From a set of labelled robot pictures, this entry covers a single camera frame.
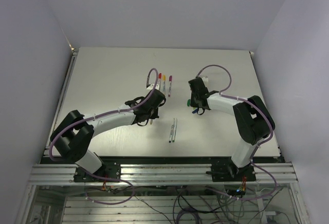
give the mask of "white wall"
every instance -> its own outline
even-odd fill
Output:
[[[70,54],[45,0],[0,0],[1,223],[41,157]]]
[[[328,44],[329,0],[286,0],[254,61],[313,223],[328,223]]]
[[[48,0],[73,47],[257,48],[284,0]]]

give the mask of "yellow marker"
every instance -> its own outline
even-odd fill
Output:
[[[162,93],[166,95],[166,75],[162,76],[162,80],[163,80]]]

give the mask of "red marker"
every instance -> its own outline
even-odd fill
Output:
[[[159,73],[159,78],[158,78],[159,90],[161,90],[161,76],[162,76],[162,74]]]
[[[171,95],[171,81],[172,81],[172,79],[173,79],[173,76],[169,76],[169,93],[168,93],[168,97],[170,97],[170,95]]]

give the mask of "marker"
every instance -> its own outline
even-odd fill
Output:
[[[163,75],[162,80],[163,80],[162,92],[164,95],[166,95],[166,75]]]
[[[170,135],[169,135],[169,142],[171,143],[171,140],[173,139],[174,136],[174,125],[171,125],[171,129],[170,129]]]
[[[175,142],[175,139],[176,139],[176,131],[177,131],[177,122],[178,122],[178,120],[177,120],[177,118],[176,118],[176,125],[174,125],[174,130],[175,130],[175,132],[174,132],[174,138],[173,138],[173,143]]]
[[[158,85],[159,85],[159,90],[161,91],[161,73],[159,73],[159,78],[158,78]]]
[[[170,97],[170,95],[171,95],[171,81],[172,81],[172,79],[173,79],[173,76],[169,76],[169,93],[168,93],[168,97]]]

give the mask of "metal rail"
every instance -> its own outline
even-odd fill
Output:
[[[274,175],[278,183],[298,182],[291,163],[259,163],[259,166]],[[239,181],[212,182],[210,164],[123,164],[121,179],[133,185],[221,185],[241,184]],[[74,175],[77,166],[74,164],[37,164],[33,167],[29,185],[102,185],[102,182],[76,183]],[[247,184],[273,184],[272,178],[255,168],[256,181]],[[126,185],[125,183],[108,182],[107,185]]]

